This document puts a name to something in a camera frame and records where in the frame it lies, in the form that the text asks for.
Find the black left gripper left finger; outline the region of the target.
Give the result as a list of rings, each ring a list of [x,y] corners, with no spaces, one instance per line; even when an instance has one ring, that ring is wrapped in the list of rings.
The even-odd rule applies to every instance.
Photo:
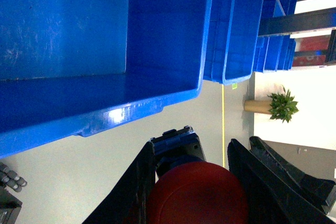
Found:
[[[154,184],[154,147],[147,142],[84,223],[147,223],[146,202]]]

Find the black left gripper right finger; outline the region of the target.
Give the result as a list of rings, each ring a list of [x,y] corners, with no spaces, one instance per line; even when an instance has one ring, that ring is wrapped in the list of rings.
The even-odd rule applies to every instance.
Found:
[[[296,168],[257,136],[250,149],[231,139],[229,171],[242,184],[249,223],[333,223],[335,182]]]

